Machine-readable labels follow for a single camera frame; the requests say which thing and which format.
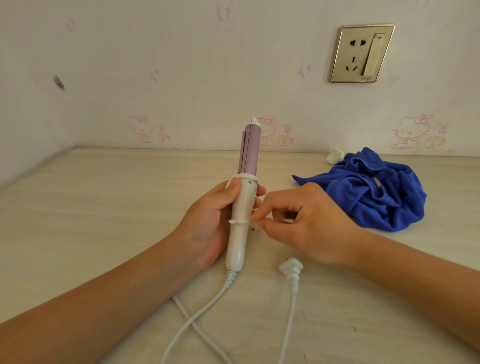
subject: white tissue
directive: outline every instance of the white tissue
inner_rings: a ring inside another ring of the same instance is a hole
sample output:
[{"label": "white tissue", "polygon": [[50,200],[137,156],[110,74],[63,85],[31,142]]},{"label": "white tissue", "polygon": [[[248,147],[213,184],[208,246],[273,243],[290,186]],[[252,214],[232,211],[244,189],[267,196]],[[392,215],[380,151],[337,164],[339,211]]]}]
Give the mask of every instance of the white tissue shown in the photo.
[{"label": "white tissue", "polygon": [[333,148],[333,152],[327,156],[328,164],[337,164],[339,161],[343,160],[345,153],[341,149]]}]

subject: forearm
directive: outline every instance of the forearm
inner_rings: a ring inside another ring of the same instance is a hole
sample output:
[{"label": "forearm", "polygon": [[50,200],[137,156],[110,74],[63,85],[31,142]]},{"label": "forearm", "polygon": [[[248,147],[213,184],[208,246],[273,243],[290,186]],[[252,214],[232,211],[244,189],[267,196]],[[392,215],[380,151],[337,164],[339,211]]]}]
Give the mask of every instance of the forearm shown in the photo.
[{"label": "forearm", "polygon": [[366,232],[347,264],[480,349],[480,272]]},{"label": "forearm", "polygon": [[1,363],[94,363],[199,271],[172,236],[0,324]]}]

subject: white handle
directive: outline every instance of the white handle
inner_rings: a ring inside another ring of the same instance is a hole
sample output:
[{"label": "white handle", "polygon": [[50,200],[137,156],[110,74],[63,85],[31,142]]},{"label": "white handle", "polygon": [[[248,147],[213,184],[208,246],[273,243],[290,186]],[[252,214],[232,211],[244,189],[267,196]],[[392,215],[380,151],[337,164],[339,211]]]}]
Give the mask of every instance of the white handle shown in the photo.
[{"label": "white handle", "polygon": [[229,221],[230,237],[228,239],[225,266],[228,270],[237,272],[243,266],[248,227],[257,194],[258,179],[248,173],[241,173],[235,177],[240,179],[241,189],[232,206],[232,219]]}]

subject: cord strain relief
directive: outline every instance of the cord strain relief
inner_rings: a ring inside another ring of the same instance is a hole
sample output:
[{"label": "cord strain relief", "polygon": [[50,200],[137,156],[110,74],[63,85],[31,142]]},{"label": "cord strain relief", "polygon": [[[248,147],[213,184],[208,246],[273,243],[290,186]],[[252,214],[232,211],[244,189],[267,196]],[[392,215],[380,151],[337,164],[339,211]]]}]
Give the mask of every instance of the cord strain relief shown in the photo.
[{"label": "cord strain relief", "polygon": [[237,275],[237,272],[233,270],[229,270],[227,272],[227,276],[225,277],[225,282],[223,283],[223,286],[225,288],[230,287],[230,285],[233,283],[233,280],[235,279],[235,276]]},{"label": "cord strain relief", "polygon": [[287,277],[288,288],[296,292],[299,287],[299,275],[298,274],[289,274]]}]

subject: left hand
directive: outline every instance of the left hand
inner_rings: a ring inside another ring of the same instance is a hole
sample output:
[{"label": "left hand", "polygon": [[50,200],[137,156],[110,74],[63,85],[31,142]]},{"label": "left hand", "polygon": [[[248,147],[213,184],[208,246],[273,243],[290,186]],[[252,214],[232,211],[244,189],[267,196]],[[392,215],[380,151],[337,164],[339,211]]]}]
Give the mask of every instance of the left hand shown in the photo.
[{"label": "left hand", "polygon": [[[232,178],[230,185],[223,181],[193,203],[173,234],[187,245],[198,259],[202,270],[210,267],[223,254],[228,244],[232,216],[232,202],[240,193],[240,180]],[[257,187],[257,196],[263,196],[267,190]],[[257,198],[253,208],[260,206]]]}]

